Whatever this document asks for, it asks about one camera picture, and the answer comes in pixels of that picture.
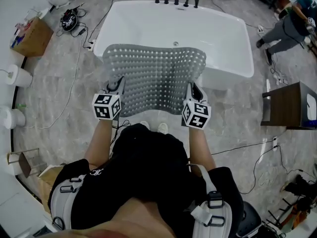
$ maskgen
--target white bathtub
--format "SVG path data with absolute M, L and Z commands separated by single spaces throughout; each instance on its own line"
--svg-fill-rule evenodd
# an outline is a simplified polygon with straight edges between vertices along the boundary
M 102 60 L 111 44 L 192 47 L 207 55 L 198 83 L 226 90 L 253 76 L 253 58 L 245 22 L 213 9 L 173 2 L 115 2 L 100 30 L 94 54 Z

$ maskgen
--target shoe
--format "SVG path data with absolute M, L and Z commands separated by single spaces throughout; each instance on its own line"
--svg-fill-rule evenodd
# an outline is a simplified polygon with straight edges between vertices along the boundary
M 168 126 L 167 126 L 167 124 L 164 123 L 164 122 L 160 123 L 159 126 L 158 126 L 158 132 L 160 132 L 160 133 L 162 133 L 164 135 L 168 134 Z
M 283 192 L 285 190 L 285 188 L 287 187 L 287 185 L 289 184 L 289 181 L 287 181 L 286 183 L 284 183 L 284 185 L 282 186 L 282 188 L 279 190 L 279 192 Z
M 141 121 L 140 124 L 144 125 L 148 130 L 150 130 L 149 123 L 147 121 Z
M 264 50 L 264 54 L 267 64 L 272 65 L 272 55 L 270 54 L 270 52 L 266 49 Z
M 257 48 L 259 49 L 260 47 L 262 47 L 262 45 L 264 44 L 264 40 L 263 39 L 259 39 L 258 41 L 257 41 Z

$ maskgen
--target gray pants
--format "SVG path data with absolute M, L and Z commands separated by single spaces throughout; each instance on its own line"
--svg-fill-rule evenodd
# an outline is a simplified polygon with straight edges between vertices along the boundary
M 283 30 L 283 22 L 285 32 L 287 33 L 287 35 L 293 37 L 294 40 L 285 34 Z M 300 35 L 297 32 L 289 15 L 285 16 L 284 19 L 281 19 L 279 22 L 277 22 L 275 24 L 275 27 L 262 37 L 265 43 L 280 40 L 277 44 L 268 49 L 268 51 L 272 55 L 274 53 L 285 51 L 294 47 L 299 42 L 302 42 L 304 38 L 304 36 Z

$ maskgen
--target bath mat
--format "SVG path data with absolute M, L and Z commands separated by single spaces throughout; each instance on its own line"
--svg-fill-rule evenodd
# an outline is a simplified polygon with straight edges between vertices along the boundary
M 110 87 L 122 76 L 126 80 L 121 117 L 146 110 L 180 115 L 188 82 L 194 82 L 206 66 L 206 54 L 194 48 L 113 44 L 103 58 Z

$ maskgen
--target wall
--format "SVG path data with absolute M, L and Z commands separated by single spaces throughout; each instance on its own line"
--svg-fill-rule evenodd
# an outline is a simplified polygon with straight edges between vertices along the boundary
M 21 22 L 27 11 L 35 7 L 44 9 L 51 5 L 46 0 L 0 0 L 0 68 L 9 64 L 21 65 L 24 59 L 9 49 L 9 42 L 15 32 L 15 25 Z M 11 107 L 14 87 L 5 85 L 5 72 L 0 71 L 0 105 Z M 5 155 L 11 151 L 10 131 L 0 125 L 0 224 L 10 237 L 36 231 L 43 226 L 46 214 L 36 201 L 16 180 L 8 174 Z

